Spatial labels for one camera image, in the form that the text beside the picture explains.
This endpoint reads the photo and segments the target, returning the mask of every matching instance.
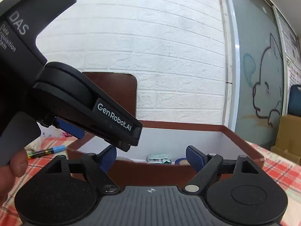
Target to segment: poster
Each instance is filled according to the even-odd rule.
[[[293,30],[291,29],[291,27],[289,26],[289,24],[283,18],[283,16],[279,13],[278,16],[281,25],[281,31],[284,38],[284,49],[285,49],[286,56],[289,57],[290,61],[296,67],[298,67],[298,69],[301,69],[298,38],[293,32]]]
[[[283,63],[284,70],[287,71],[284,80],[284,86],[287,87],[287,91],[284,95],[283,109],[285,112],[282,114],[287,114],[288,101],[290,97],[290,87],[295,84],[301,84],[301,59],[300,59],[300,49],[298,44],[298,38],[292,28],[289,26],[285,18],[280,14],[280,12],[273,7],[277,24],[279,27],[281,44],[283,49]]]
[[[292,85],[301,85],[301,70],[292,63],[290,58],[287,56],[286,57],[286,62],[287,62],[287,69],[288,69],[288,86],[289,88]]]

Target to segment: hand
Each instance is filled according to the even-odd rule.
[[[12,190],[16,177],[23,176],[27,166],[27,153],[22,149],[13,155],[9,165],[0,167],[0,206],[7,200],[8,192]]]

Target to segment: brown cardboard box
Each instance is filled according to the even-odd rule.
[[[294,155],[294,154],[291,154],[288,152],[288,150],[282,150],[282,149],[279,149],[277,148],[276,146],[272,146],[271,147],[271,151],[276,153],[277,155],[280,155],[296,164],[301,164],[301,156],[297,156],[297,155]]]
[[[271,151],[292,162],[301,163],[301,117],[280,117],[276,144]]]

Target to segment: plaid tablecloth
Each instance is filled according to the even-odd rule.
[[[53,146],[68,146],[75,138],[48,138],[42,144],[42,149]],[[263,170],[271,176],[286,192],[288,196],[288,207],[281,221],[282,226],[301,226],[301,166],[280,157],[258,145],[250,144],[258,150],[265,158]],[[19,188],[34,176],[43,166],[45,166],[54,155],[43,156],[29,160],[26,174],[18,178],[12,191],[8,195],[7,201],[0,209],[1,226],[19,226],[22,224],[14,206],[14,196]]]

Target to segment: metal rivet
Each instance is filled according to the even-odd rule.
[[[106,184],[103,187],[103,189],[105,192],[112,193],[112,192],[115,192],[118,189],[118,187],[114,184]]]
[[[185,190],[188,192],[197,192],[197,191],[199,191],[199,189],[200,188],[194,184],[189,184],[189,185],[185,186]]]

